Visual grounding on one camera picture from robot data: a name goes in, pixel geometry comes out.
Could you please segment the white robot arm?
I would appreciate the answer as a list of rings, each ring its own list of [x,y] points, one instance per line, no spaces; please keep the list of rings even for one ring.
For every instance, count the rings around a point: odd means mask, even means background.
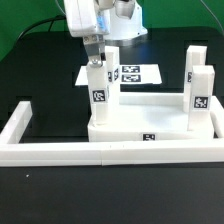
[[[129,46],[147,34],[137,0],[63,0],[72,37],[82,37],[91,67],[106,60],[105,45]]]

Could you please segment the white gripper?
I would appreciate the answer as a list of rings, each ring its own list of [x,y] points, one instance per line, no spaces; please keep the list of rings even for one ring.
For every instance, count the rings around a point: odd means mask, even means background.
[[[105,40],[110,32],[111,0],[64,0],[68,29],[73,37],[83,37],[91,67],[106,60]]]

